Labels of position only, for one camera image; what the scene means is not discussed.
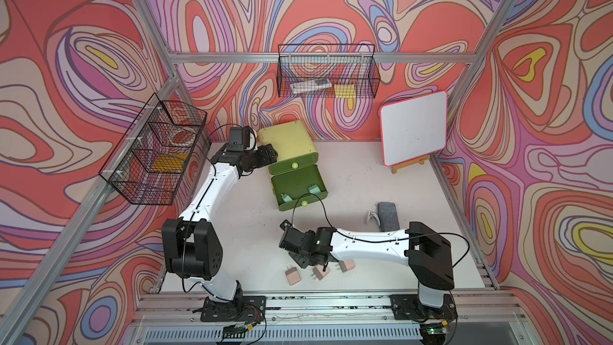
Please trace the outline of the green drawer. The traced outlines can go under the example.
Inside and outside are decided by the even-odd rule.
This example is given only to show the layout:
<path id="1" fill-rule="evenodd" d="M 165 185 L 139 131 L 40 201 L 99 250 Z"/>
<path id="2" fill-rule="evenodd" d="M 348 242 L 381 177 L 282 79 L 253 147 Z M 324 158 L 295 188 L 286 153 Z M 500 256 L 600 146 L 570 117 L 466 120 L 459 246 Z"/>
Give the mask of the green drawer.
<path id="1" fill-rule="evenodd" d="M 318 199 L 324 200 L 328 196 L 327 187 L 317 165 L 274 176 L 271 178 L 271 184 L 280 212 L 317 202 Z M 322 190 L 319 195 L 308 193 L 308 187 L 314 184 Z M 291 196 L 293 201 L 284 203 L 281 198 L 283 193 Z"/>
<path id="2" fill-rule="evenodd" d="M 294 157 L 282 157 L 281 154 L 277 157 L 276 163 L 268 166 L 268 172 L 272 176 L 288 173 L 298 169 L 306 168 L 315 165 L 319 159 L 317 152 L 307 153 Z"/>

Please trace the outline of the yellow green drawer cabinet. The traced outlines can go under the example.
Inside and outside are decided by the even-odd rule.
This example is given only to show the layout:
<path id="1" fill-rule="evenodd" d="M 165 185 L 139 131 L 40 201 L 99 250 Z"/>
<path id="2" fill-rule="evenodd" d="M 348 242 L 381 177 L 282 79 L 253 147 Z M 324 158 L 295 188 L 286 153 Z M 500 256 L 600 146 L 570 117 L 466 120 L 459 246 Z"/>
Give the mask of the yellow green drawer cabinet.
<path id="1" fill-rule="evenodd" d="M 263 128 L 257 134 L 262 145 L 272 144 L 282 157 L 318 153 L 302 121 L 290 121 Z"/>

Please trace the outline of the green plug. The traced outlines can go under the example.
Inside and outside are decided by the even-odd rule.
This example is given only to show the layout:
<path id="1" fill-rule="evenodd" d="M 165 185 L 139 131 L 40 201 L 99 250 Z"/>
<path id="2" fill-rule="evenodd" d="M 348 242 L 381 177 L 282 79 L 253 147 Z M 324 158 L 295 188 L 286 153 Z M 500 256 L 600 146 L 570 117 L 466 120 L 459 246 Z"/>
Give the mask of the green plug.
<path id="1" fill-rule="evenodd" d="M 314 194 L 314 195 L 319 195 L 320 193 L 322 193 L 322 190 L 321 190 L 321 188 L 318 185 L 314 184 L 314 185 L 310 185 L 308 187 L 308 193 Z"/>
<path id="2" fill-rule="evenodd" d="M 292 201 L 293 201 L 293 198 L 292 198 L 291 196 L 289 196 L 289 195 L 285 194 L 285 193 L 283 193 L 283 194 L 281 195 L 281 198 L 282 198 L 282 200 L 284 201 L 284 203 L 287 203 L 287 202 L 292 202 Z"/>

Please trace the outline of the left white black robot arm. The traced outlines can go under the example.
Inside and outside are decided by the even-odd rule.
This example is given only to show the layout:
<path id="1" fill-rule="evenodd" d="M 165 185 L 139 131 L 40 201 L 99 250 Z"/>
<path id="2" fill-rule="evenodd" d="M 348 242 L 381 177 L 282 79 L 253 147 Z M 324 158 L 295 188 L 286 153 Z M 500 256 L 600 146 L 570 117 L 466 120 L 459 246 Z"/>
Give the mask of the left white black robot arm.
<path id="1" fill-rule="evenodd" d="M 164 263 L 168 273 L 190 280 L 217 303 L 242 300 L 240 282 L 223 269 L 223 247 L 214 219 L 229 191 L 245 174 L 276 163 L 273 145 L 252 149 L 223 145 L 211 160 L 208 175 L 188 207 L 161 230 Z"/>

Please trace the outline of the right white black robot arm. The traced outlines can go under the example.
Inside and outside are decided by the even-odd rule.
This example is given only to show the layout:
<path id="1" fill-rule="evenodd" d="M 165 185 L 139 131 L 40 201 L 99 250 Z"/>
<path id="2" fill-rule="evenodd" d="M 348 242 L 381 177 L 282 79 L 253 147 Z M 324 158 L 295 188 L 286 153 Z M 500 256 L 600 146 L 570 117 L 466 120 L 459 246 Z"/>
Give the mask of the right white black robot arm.
<path id="1" fill-rule="evenodd" d="M 300 268 L 349 260 L 388 261 L 407 266 L 418 280 L 418 302 L 427 308 L 443 308 L 445 294 L 455 288 L 451 243 L 421 222 L 405 230 L 356 233 L 341 228 L 320 227 L 302 232 L 289 221 L 279 247 Z"/>

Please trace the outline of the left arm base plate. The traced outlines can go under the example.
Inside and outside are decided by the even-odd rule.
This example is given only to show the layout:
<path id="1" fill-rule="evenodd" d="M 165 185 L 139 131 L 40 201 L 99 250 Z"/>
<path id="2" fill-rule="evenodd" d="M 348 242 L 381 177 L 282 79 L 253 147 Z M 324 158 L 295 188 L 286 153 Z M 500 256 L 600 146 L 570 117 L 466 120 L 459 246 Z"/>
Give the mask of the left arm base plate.
<path id="1" fill-rule="evenodd" d="M 263 322 L 267 298 L 264 295 L 248 295 L 232 302 L 219 302 L 206 298 L 200 313 L 201 322 L 245 322 L 247 324 Z"/>

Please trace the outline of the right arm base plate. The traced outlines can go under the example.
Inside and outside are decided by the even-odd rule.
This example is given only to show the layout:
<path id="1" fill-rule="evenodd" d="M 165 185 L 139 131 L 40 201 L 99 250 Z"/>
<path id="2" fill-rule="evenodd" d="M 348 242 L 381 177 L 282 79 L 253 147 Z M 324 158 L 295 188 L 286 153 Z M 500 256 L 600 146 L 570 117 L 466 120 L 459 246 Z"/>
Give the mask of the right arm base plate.
<path id="1" fill-rule="evenodd" d="M 448 292 L 443 295 L 441 308 L 423 305 L 417 294 L 390 295 L 390 306 L 396 320 L 424 323 L 428 320 L 453 321 L 458 317 L 456 304 Z"/>

